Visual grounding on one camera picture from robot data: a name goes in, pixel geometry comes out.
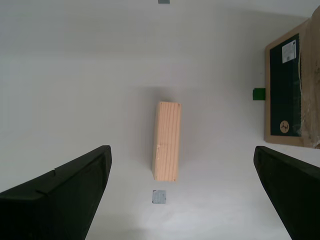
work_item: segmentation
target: cardboard box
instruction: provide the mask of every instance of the cardboard box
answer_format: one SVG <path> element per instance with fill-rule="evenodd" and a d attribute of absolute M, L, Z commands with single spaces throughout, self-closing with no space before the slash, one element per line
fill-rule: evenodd
<path fill-rule="evenodd" d="M 317 148 L 320 7 L 310 19 L 269 44 L 265 56 L 265 141 Z"/>

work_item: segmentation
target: barcode label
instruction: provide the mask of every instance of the barcode label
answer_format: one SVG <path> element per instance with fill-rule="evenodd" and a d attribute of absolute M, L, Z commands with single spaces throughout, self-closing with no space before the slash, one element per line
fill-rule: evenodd
<path fill-rule="evenodd" d="M 296 40 L 282 47 L 282 63 L 289 62 L 297 57 Z"/>

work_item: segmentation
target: pine wood block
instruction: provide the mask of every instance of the pine wood block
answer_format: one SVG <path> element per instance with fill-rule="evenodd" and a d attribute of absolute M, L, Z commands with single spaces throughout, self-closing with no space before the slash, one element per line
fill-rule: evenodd
<path fill-rule="evenodd" d="M 159 102 L 154 127 L 152 173 L 157 181 L 178 178 L 181 104 Z"/>

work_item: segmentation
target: metal square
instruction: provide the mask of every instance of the metal square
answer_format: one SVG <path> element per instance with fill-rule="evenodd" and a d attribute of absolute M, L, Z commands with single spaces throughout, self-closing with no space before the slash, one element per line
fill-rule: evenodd
<path fill-rule="evenodd" d="M 166 204 L 167 193 L 164 190 L 153 190 L 152 203 L 153 204 Z"/>
<path fill-rule="evenodd" d="M 170 0 L 158 0 L 159 4 L 170 4 Z"/>

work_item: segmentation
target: green clip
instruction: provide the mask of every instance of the green clip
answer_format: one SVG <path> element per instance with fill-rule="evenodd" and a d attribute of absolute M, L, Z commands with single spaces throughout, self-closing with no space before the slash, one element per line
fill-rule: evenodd
<path fill-rule="evenodd" d="M 252 98 L 254 101 L 256 100 L 266 100 L 266 89 L 265 88 L 255 88 L 252 92 Z"/>

